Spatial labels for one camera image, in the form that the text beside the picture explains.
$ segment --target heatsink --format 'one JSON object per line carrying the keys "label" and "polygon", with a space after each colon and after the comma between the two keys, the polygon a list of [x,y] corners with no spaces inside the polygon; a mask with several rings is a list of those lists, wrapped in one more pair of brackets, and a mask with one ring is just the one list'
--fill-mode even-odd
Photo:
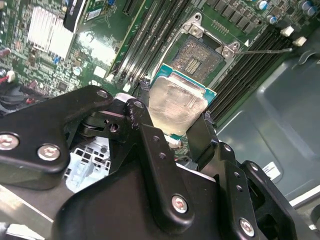
{"label": "heatsink", "polygon": [[74,34],[63,26],[63,19],[42,7],[34,7],[27,41],[35,49],[65,59]]}

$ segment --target pci slot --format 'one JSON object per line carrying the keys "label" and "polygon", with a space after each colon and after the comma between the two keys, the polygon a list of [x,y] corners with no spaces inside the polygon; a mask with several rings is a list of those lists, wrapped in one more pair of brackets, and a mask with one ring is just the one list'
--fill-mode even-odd
{"label": "pci slot", "polygon": [[124,5],[124,8],[122,10],[122,12],[125,14],[125,15],[128,15],[128,16],[131,16],[131,14],[134,12],[135,10],[135,7],[137,5],[137,2],[138,0],[127,0],[125,5]]}

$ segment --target gray metal case panel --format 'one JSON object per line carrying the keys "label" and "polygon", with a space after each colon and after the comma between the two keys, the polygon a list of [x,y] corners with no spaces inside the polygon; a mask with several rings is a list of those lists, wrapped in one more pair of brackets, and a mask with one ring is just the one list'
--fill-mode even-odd
{"label": "gray metal case panel", "polygon": [[217,131],[241,163],[274,162],[289,201],[320,185],[320,64],[297,62],[284,62]]}

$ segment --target barcode label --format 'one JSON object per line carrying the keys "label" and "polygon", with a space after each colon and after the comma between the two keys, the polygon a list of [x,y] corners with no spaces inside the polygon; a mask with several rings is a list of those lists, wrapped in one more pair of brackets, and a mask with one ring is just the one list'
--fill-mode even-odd
{"label": "barcode label", "polygon": [[98,10],[95,10],[95,11],[91,11],[90,13],[89,13],[89,15],[88,15],[88,17],[87,17],[87,21],[88,20],[90,20],[90,19],[93,19],[93,18],[95,18],[95,17],[98,17],[99,15],[100,15],[100,13],[101,13],[101,10],[102,10],[102,8],[100,8],[100,9],[98,9]]}
{"label": "barcode label", "polygon": [[273,161],[270,162],[264,168],[262,168],[262,170],[270,178],[271,181],[281,175],[281,172],[279,171],[279,169],[277,168],[277,166]]}

